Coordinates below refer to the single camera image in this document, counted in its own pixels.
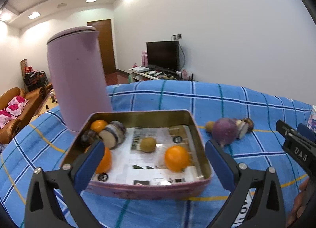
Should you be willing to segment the person's hand holding gripper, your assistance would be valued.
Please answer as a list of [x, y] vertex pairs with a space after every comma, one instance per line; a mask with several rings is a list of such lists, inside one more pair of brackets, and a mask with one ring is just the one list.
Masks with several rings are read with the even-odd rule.
[[300, 193], [295, 197], [293, 208], [288, 215], [287, 223], [285, 227], [290, 226], [297, 218], [299, 218], [303, 211], [305, 210], [305, 206], [303, 206], [303, 198], [305, 195], [306, 188], [308, 186], [309, 178], [307, 178], [300, 186]]

